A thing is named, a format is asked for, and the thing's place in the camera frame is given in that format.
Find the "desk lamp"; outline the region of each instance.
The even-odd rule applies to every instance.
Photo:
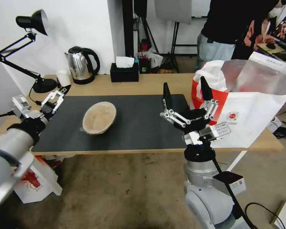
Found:
[[[20,49],[24,48],[25,46],[31,44],[36,40],[36,33],[32,31],[32,29],[37,30],[38,32],[48,36],[48,19],[43,10],[38,10],[31,17],[25,16],[18,16],[16,17],[16,23],[21,28],[24,28],[26,32],[28,32],[24,37],[20,38],[19,40],[15,41],[14,43],[10,44],[6,48],[0,50],[0,62],[21,71],[24,74],[33,77],[36,81],[33,85],[33,89],[36,93],[46,93],[52,91],[56,88],[57,83],[53,79],[43,79],[39,73],[24,69],[14,63],[9,62],[6,58],[13,53],[19,51]],[[26,44],[20,46],[19,48],[11,49],[12,46],[19,43],[20,41],[28,38],[30,41]]]

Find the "red and white bag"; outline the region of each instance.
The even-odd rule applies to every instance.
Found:
[[[217,123],[222,108],[226,102],[228,92],[226,88],[226,80],[221,68],[224,64],[223,60],[214,60],[205,63],[202,69],[196,71],[192,84],[192,104],[190,109],[199,109],[204,103],[201,93],[200,77],[204,76],[208,85],[212,88],[213,99],[218,100],[218,108],[214,114],[210,125]]]
[[[286,102],[286,63],[259,53],[248,61],[207,62],[194,75],[191,109],[199,109],[204,102],[201,76],[219,101],[210,125],[225,121],[231,129],[212,142],[214,148],[248,148]]]

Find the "red logo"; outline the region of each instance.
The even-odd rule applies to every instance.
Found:
[[[230,114],[229,118],[233,119],[236,117],[236,114]]]

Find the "lamp arm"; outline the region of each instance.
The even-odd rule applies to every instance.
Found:
[[[9,50],[10,47],[14,46],[15,44],[19,43],[20,41],[24,40],[25,38],[29,38],[30,41],[22,46],[20,46],[19,48],[16,48],[16,49],[12,49],[12,50]],[[34,79],[38,79],[40,78],[40,74],[34,74],[33,72],[27,70],[27,69],[24,69],[10,61],[8,61],[6,58],[10,55],[12,55],[13,53],[19,51],[20,49],[24,48],[25,46],[33,43],[35,41],[35,38],[36,38],[36,34],[33,33],[33,32],[30,32],[28,34],[26,34],[24,37],[20,38],[19,40],[15,41],[14,43],[10,44],[9,46],[7,46],[6,48],[0,50],[0,62],[24,73],[24,74],[27,74],[29,75],[30,77],[33,77]]]

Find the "lamp base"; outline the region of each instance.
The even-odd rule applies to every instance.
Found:
[[[57,82],[53,79],[39,78],[33,85],[36,93],[46,93],[54,90],[57,87]]]

